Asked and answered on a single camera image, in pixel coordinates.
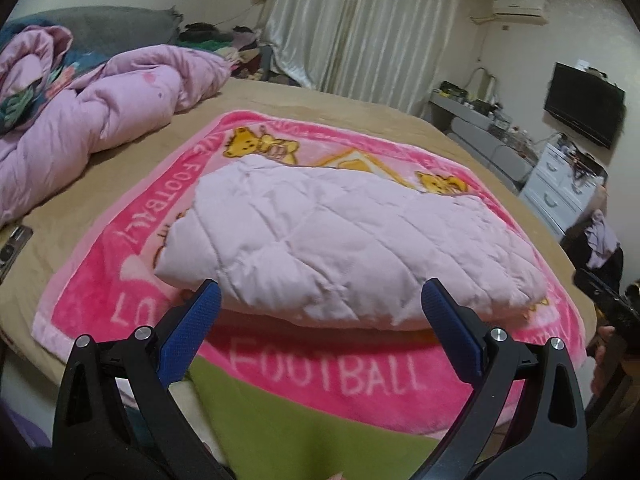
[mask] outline curtain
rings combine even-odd
[[[460,0],[267,0],[259,26],[306,88],[421,111]]]

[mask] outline pink blanket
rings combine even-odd
[[[70,44],[63,27],[17,34],[0,54],[2,98],[46,80]],[[0,138],[0,227],[80,176],[92,153],[165,126],[229,75],[215,54],[157,45],[114,56],[73,81],[58,78],[33,125]]]
[[[82,333],[98,341],[123,338],[140,324],[155,324],[169,306],[180,303],[182,292],[153,274],[167,229],[190,207],[201,175],[247,153],[302,166],[370,171],[420,190],[472,192],[528,242],[491,192],[457,163],[328,126],[231,112],[169,156],[93,225],[47,286],[34,338],[64,360]],[[527,342],[561,337],[579,366],[585,345],[582,319],[536,254],[547,280],[546,300],[501,325]],[[430,331],[301,328],[224,311],[200,355],[274,394],[408,433],[448,428],[470,393]],[[513,388],[503,420],[513,414],[519,391],[519,385]]]

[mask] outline blue gripper pad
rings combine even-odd
[[[429,320],[458,378],[476,387],[482,380],[482,349],[458,313],[459,307],[439,280],[422,287],[422,311]]]
[[[169,384],[182,380],[218,317],[221,304],[218,284],[209,283],[160,349],[158,377],[162,386],[168,388]]]

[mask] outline tv screen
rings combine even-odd
[[[610,148],[622,126],[625,93],[597,76],[557,63],[545,110],[595,144]]]

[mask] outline smartphone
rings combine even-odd
[[[7,243],[0,249],[0,284],[4,281],[4,277],[31,235],[33,235],[33,230],[30,227],[20,225],[14,229]]]

